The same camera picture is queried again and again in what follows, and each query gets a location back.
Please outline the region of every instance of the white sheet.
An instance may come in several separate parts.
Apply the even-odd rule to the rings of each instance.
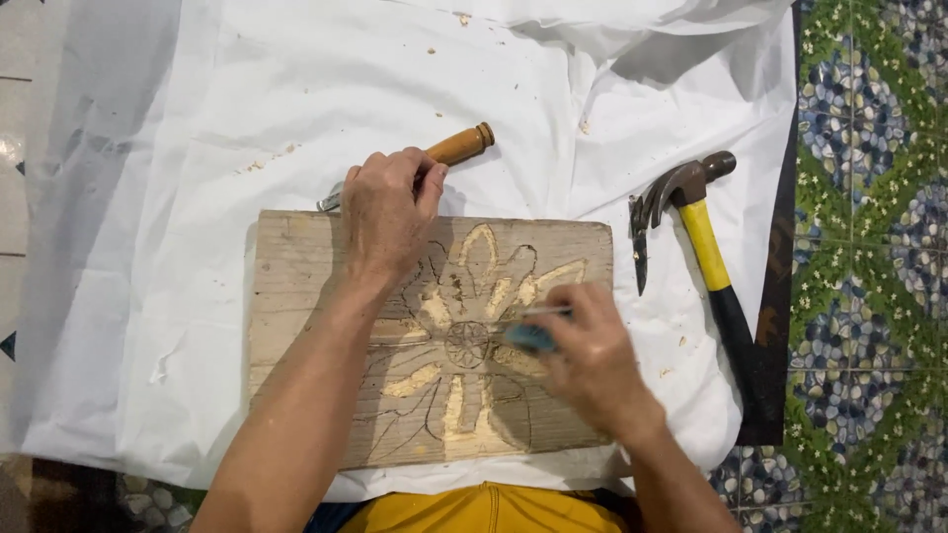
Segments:
[[[757,6],[784,13],[785,4]],[[95,251],[120,259],[109,279],[121,286],[96,286],[88,263],[31,275],[27,283],[25,300],[36,300],[33,312],[25,311],[18,353],[48,355],[23,365],[17,380],[22,450],[206,487],[243,418],[246,256],[258,211],[313,209],[369,152],[425,146],[487,120],[498,145],[452,171],[442,214],[609,222],[616,300],[646,380],[689,456],[714,467],[734,443],[739,412],[707,334],[714,328],[698,296],[703,283],[689,270],[680,225],[667,215],[649,235],[648,289],[638,298],[625,198],[674,164],[735,152],[738,169],[712,186],[708,203],[753,331],[795,98],[790,15],[768,21],[766,9],[755,11],[757,18],[726,9],[715,24],[689,25],[689,16],[707,11],[678,6],[677,15],[665,13],[665,28],[712,33],[679,36],[642,30],[654,22],[644,10],[638,26],[615,19],[629,24],[620,32],[596,20],[572,21],[573,5],[543,4],[543,17],[562,14],[550,30],[539,27],[550,26],[546,18],[531,26],[522,17],[505,24],[474,17],[464,28],[447,2],[428,5],[440,10],[368,0],[229,0],[222,8],[186,2],[171,41],[173,67],[151,85],[158,96],[145,123],[154,126],[133,132],[148,160],[129,158],[121,173],[120,183],[136,184],[136,201],[104,201],[112,214],[89,229]],[[735,28],[735,17],[741,27],[763,22],[714,34]],[[522,32],[504,27],[515,22]],[[604,44],[602,35],[611,41]],[[611,59],[620,48],[629,50]],[[50,137],[81,123],[54,118]],[[64,153],[50,142],[45,157],[62,161]],[[248,172],[255,161],[263,168]],[[59,173],[65,201],[63,183],[75,169],[45,168]],[[98,220],[50,212],[31,245]],[[120,238],[102,238],[132,215]],[[45,249],[44,257],[68,265],[76,251],[66,244]],[[77,294],[99,300],[64,300],[49,280],[76,280]],[[88,334],[69,324],[105,316],[102,294],[126,301],[113,305],[98,333],[123,343],[107,345],[99,360],[89,357],[96,350]],[[42,315],[54,304],[63,323]],[[80,368],[82,380],[66,383]],[[346,472],[329,499],[437,492],[486,479],[595,487],[610,454],[605,447]]]

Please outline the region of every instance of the wood carving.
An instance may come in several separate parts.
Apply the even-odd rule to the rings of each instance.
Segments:
[[[310,310],[332,292],[344,262],[340,238],[337,215],[261,214],[251,408]],[[602,224],[439,218],[418,268],[374,325],[343,467],[602,444],[546,394],[537,359],[499,340],[504,321],[553,286],[610,284],[611,256],[611,232]]]

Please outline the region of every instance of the wood grain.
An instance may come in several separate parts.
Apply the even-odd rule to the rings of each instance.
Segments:
[[[345,261],[334,213],[263,211],[250,307],[250,408]],[[536,358],[498,342],[498,321],[556,285],[611,286],[608,226],[440,217],[418,268],[386,302],[343,461],[386,467],[597,446],[546,394]]]

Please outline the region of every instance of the carved flower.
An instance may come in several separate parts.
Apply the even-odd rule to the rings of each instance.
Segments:
[[[502,258],[487,224],[449,249],[429,243],[373,331],[364,377],[370,382],[363,381],[360,400],[373,401],[366,391],[377,388],[378,403],[359,410],[351,439],[356,445],[356,436],[371,430],[372,446],[351,451],[346,466],[534,451],[537,427],[562,429],[572,422],[588,435],[548,430],[544,446],[598,444],[592,430],[546,395],[536,358],[500,343],[506,321],[552,286],[583,282],[588,263],[578,259],[537,272],[533,246]],[[361,438],[368,441],[368,434]]]

